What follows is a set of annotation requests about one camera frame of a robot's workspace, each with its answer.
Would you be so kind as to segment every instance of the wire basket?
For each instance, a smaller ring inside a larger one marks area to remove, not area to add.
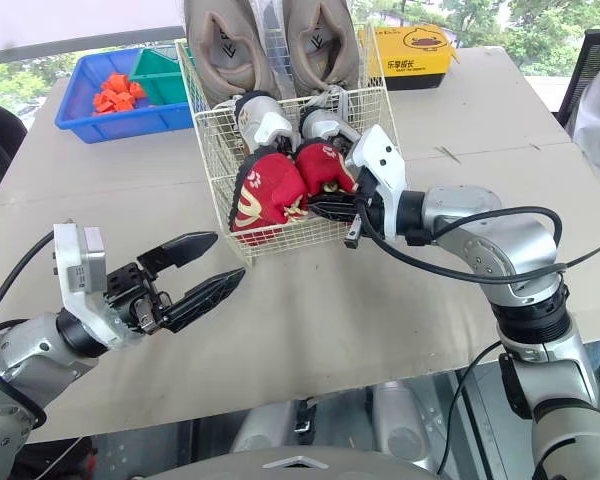
[[[283,32],[267,31],[265,38],[284,37]],[[360,83],[363,88],[348,91],[347,122],[362,133],[379,124],[398,146],[393,114],[389,104],[387,88],[382,76],[382,67],[371,26],[358,29],[360,48]],[[252,265],[256,257],[284,252],[298,247],[317,245],[331,240],[342,240],[349,225],[324,219],[312,213],[305,220],[231,232],[229,213],[233,200],[238,167],[245,159],[243,140],[237,131],[232,107],[210,109],[195,67],[188,55],[186,41],[176,43],[178,60],[183,73],[189,107],[195,125],[200,152],[205,166],[216,214],[222,234],[236,254]],[[290,72],[286,43],[276,43],[277,60],[286,62]],[[291,98],[278,102],[287,119],[298,128],[303,106],[313,97]],[[329,95],[325,108],[337,112],[339,95]]]

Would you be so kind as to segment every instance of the black cable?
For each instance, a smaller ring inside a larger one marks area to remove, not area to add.
[[[476,358],[474,358],[473,362],[471,362],[469,364],[467,369],[462,374],[462,377],[460,378],[460,382],[458,383],[456,391],[453,394],[453,399],[451,400],[451,404],[449,404],[449,411],[447,413],[447,439],[446,439],[445,445],[444,445],[444,454],[442,455],[442,460],[440,461],[440,466],[438,467],[438,471],[436,472],[436,475],[440,475],[444,471],[444,467],[447,464],[447,460],[449,459],[449,453],[451,451],[451,415],[453,414],[453,409],[456,406],[456,403],[458,403],[458,399],[460,398],[460,394],[462,393],[462,390],[464,390],[464,384],[466,383],[467,378],[469,378],[469,374],[473,371],[473,369],[476,367],[476,365],[478,365],[478,363],[480,363],[480,361],[489,352],[491,352],[492,350],[495,350],[500,345],[502,345],[502,342],[500,342],[498,340],[496,343],[492,343],[487,348],[485,348],[482,352],[480,352],[478,354],[478,356]]]
[[[477,222],[478,220],[486,220],[488,218],[504,217],[507,215],[519,215],[521,213],[536,213],[551,219],[553,222],[553,241],[555,242],[556,247],[560,244],[560,239],[562,238],[562,220],[560,219],[560,216],[548,208],[533,206],[501,208],[499,210],[476,213],[475,215],[469,215],[468,217],[460,218],[434,233],[432,240],[437,240],[441,236],[449,233],[451,230],[454,230],[467,223]]]
[[[6,322],[0,323],[0,331],[5,328],[15,327],[16,325],[20,325],[21,323],[26,322],[26,320],[9,320]],[[24,393],[22,393],[17,388],[13,387],[6,380],[2,378],[0,375],[0,391],[10,397],[12,400],[22,405],[25,409],[27,409],[34,417],[35,423],[33,428],[40,428],[47,421],[47,414],[44,413],[44,410],[38,406],[36,402],[27,397]]]
[[[13,267],[11,273],[5,278],[2,285],[0,285],[0,302],[4,298],[7,290],[11,287],[16,277],[20,274],[20,272],[24,269],[24,267],[29,263],[29,261],[38,253],[42,248],[49,243],[53,239],[53,231],[47,233],[44,237],[42,237],[38,243],[36,243],[31,249],[25,253],[24,257],[20,259],[20,261]]]
[[[449,268],[440,267],[438,265],[433,265],[423,260],[419,260],[415,257],[411,257],[406,253],[403,253],[400,250],[393,248],[391,245],[385,242],[384,239],[380,236],[380,234],[373,228],[373,225],[369,221],[369,216],[367,215],[367,208],[363,200],[357,201],[356,209],[358,214],[360,215],[360,219],[362,220],[362,227],[364,228],[365,233],[367,233],[367,235],[371,237],[374,243],[378,245],[383,251],[396,258],[397,260],[400,260],[401,262],[404,262],[407,265],[411,265],[412,267],[419,268],[421,270],[433,273],[435,275],[441,275],[443,277],[453,278],[455,280],[462,280],[464,282],[481,283],[486,285],[506,285],[510,283],[526,282],[552,273],[564,272],[566,269],[574,267],[600,252],[600,247],[598,247],[595,250],[587,253],[586,255],[578,257],[570,262],[554,263],[553,265],[538,268],[536,270],[531,270],[530,272],[526,273],[519,273],[516,275],[476,275],[472,273],[461,272],[458,270],[451,270]]]

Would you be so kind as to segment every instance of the beige table surface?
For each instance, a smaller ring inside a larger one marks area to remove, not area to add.
[[[390,94],[414,189],[479,184],[507,206],[564,222],[561,260],[600,244],[600,182],[500,49],[459,51],[436,90]],[[53,125],[58,82],[0,186],[0,282],[54,222],[101,228],[109,270],[216,217],[192,130],[86,145]],[[420,258],[466,268],[427,247]],[[179,298],[240,265],[224,240],[163,272]],[[21,274],[0,321],[57,311],[51,248]],[[569,307],[600,338],[600,256],[570,271]],[[387,257],[369,241],[259,259],[221,306],[178,335],[160,332],[100,365],[48,407],[31,440],[109,432],[457,368],[496,338],[476,285]]]

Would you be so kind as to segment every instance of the yellow box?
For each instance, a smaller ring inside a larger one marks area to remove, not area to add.
[[[456,58],[455,49],[435,25],[378,27],[376,39],[389,90],[437,87],[451,57]]]

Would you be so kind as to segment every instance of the blue plastic tray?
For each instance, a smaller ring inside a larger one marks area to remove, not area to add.
[[[82,57],[56,115],[58,128],[72,130],[86,143],[96,143],[193,127],[186,102],[150,106],[149,100],[142,99],[134,110],[92,116],[93,96],[101,90],[102,82],[113,72],[128,75],[139,53],[139,48],[132,48]]]

